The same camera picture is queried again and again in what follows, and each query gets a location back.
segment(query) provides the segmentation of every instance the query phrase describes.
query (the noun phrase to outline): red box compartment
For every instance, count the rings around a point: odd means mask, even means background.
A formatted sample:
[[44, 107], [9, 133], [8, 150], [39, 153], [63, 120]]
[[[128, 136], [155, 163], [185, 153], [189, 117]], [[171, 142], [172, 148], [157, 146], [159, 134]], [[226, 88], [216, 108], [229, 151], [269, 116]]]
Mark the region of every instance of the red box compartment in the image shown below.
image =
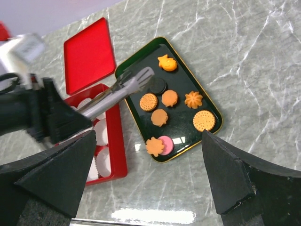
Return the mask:
[[[94, 87], [86, 89], [72, 97], [65, 99], [65, 102], [70, 106], [78, 106], [79, 103], [86, 98], [95, 98], [99, 93], [104, 92], [108, 87], [104, 84], [98, 84]], [[86, 185], [94, 185], [109, 180], [124, 178], [127, 175], [127, 161], [124, 148], [121, 117], [119, 105], [115, 105], [106, 112], [106, 123], [108, 130], [108, 147], [111, 162], [111, 174], [108, 177], [98, 178], [96, 180], [87, 181]], [[97, 146], [94, 155], [96, 156], [101, 150], [102, 146]]]

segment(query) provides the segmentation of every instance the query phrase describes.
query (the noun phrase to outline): orange fish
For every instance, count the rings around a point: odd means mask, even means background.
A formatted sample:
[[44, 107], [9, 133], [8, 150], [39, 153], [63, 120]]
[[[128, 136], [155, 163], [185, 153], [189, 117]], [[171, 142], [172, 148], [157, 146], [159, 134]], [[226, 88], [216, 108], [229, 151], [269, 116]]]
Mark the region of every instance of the orange fish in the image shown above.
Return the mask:
[[165, 71], [172, 72], [177, 68], [177, 62], [173, 58], [168, 58], [168, 55], [158, 57], [159, 67], [163, 68]]

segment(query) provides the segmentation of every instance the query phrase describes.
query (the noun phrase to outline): marble table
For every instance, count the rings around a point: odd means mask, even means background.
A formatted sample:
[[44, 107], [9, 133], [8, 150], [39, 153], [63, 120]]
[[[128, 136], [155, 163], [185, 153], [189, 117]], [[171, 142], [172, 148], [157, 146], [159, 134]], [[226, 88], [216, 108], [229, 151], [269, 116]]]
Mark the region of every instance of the marble table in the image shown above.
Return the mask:
[[[109, 21], [117, 64], [154, 37], [167, 37], [222, 112], [219, 137], [301, 170], [301, 1], [122, 1], [44, 37], [48, 50], [32, 72], [54, 78], [63, 97], [63, 42], [101, 17]], [[110, 76], [102, 82], [114, 81]], [[222, 225], [201, 145], [156, 163], [126, 104], [120, 109], [129, 174], [87, 187], [78, 217], [141, 225]], [[39, 151], [24, 132], [2, 136], [0, 146], [1, 164]]]

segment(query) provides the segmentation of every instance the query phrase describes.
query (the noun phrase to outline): tray rim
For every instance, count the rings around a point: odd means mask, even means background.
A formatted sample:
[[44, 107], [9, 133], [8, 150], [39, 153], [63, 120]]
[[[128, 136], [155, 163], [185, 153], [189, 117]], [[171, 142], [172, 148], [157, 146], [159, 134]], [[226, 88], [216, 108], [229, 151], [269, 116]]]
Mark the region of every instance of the tray rim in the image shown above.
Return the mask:
[[[147, 42], [145, 45], [143, 45], [141, 48], [139, 48], [137, 51], [135, 51], [134, 54], [130, 55], [127, 59], [125, 59], [124, 61], [122, 61], [122, 63], [120, 63], [120, 64], [116, 67], [116, 69], [115, 69], [115, 72], [114, 72], [115, 78], [116, 78], [116, 71], [118, 70], [118, 68], [119, 68], [122, 64], [124, 64], [129, 58], [131, 58], [131, 57], [132, 57], [133, 55], [135, 55], [137, 52], [141, 51], [145, 46], [149, 45], [149, 44], [150, 44], [152, 41], [154, 41], [155, 39], [165, 39], [165, 40], [166, 40], [166, 42], [169, 44], [169, 46], [173, 49], [173, 51], [174, 51], [174, 52], [176, 53], [176, 55], [179, 57], [179, 59], [181, 60], [181, 62], [182, 62], [182, 63], [185, 65], [185, 67], [188, 69], [188, 71], [190, 72], [190, 74], [192, 75], [192, 77], [195, 79], [195, 81], [197, 82], [197, 84], [198, 84], [198, 85], [202, 88], [202, 90], [206, 93], [207, 97], [209, 98], [209, 100], [211, 101], [211, 103], [214, 105], [214, 107], [216, 108], [217, 112], [221, 115], [221, 118], [222, 118], [221, 126], [217, 129], [217, 131], [215, 131], [215, 132], [213, 133], [213, 134], [216, 134], [218, 131], [220, 131], [220, 130], [222, 129], [222, 126], [223, 126], [223, 124], [224, 124], [224, 117], [223, 117], [221, 111], [220, 111], [219, 108], [215, 105], [214, 101], [211, 99], [211, 97], [208, 95], [208, 93], [206, 92], [206, 90], [203, 88], [203, 86], [202, 86], [202, 85], [200, 84], [200, 82], [197, 80], [196, 76], [192, 73], [192, 71], [190, 70], [190, 68], [185, 64], [185, 62], [183, 61], [182, 57], [181, 57], [181, 56], [179, 55], [179, 53], [174, 49], [173, 45], [170, 43], [170, 41], [169, 41], [166, 37], [164, 37], [164, 36], [158, 36], [158, 37], [152, 39], [151, 41], [149, 41], [149, 42]], [[132, 115], [132, 118], [134, 119], [134, 122], [135, 122], [135, 124], [136, 124], [136, 127], [138, 128], [139, 133], [140, 133], [140, 135], [141, 135], [142, 138], [143, 138], [142, 132], [141, 132], [141, 130], [140, 130], [138, 124], [137, 124], [137, 121], [136, 121], [136, 119], [135, 119], [135, 117], [134, 117], [134, 115], [133, 115], [133, 113], [132, 113], [131, 108], [130, 108], [129, 105], [128, 105], [128, 102], [127, 102], [127, 99], [126, 99], [126, 98], [125, 98], [125, 102], [126, 102], [127, 108], [129, 109], [129, 111], [130, 111], [130, 113], [131, 113], [131, 115]], [[158, 163], [166, 163], [166, 162], [169, 162], [169, 161], [171, 161], [172, 159], [178, 157], [179, 155], [181, 155], [181, 154], [187, 152], [189, 149], [191, 149], [191, 148], [193, 148], [194, 146], [200, 144], [201, 142], [202, 142], [202, 140], [196, 142], [195, 144], [193, 144], [193, 145], [191, 145], [190, 147], [184, 149], [182, 152], [176, 154], [175, 156], [173, 156], [172, 158], [170, 158], [170, 159], [168, 159], [168, 160], [166, 160], [166, 161], [157, 161], [152, 155], [150, 155], [150, 156], [152, 157], [152, 159], [153, 159], [155, 162], [158, 162]]]

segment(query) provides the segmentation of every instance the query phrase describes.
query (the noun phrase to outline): red object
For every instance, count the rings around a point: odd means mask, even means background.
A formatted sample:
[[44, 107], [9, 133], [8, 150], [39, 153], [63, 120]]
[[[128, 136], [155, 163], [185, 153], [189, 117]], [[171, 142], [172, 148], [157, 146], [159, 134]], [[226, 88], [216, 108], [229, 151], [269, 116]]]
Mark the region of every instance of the red object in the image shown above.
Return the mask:
[[0, 41], [7, 41], [10, 38], [10, 34], [7, 28], [4, 26], [2, 21], [0, 21]]
[[[78, 106], [79, 103], [86, 98], [95, 98], [101, 92], [104, 92], [108, 87], [103, 84], [98, 84], [94, 87], [86, 89], [72, 97], [69, 97], [65, 102], [69, 106]], [[124, 148], [121, 118], [119, 105], [115, 105], [106, 112], [108, 141], [109, 141], [109, 153], [111, 161], [111, 175], [97, 180], [88, 181], [86, 185], [94, 185], [101, 182], [114, 180], [118, 178], [124, 178], [127, 175], [127, 160]], [[95, 155], [97, 155], [103, 149], [102, 146], [97, 146], [95, 149]]]
[[73, 95], [114, 73], [108, 23], [101, 18], [64, 43], [66, 93]]

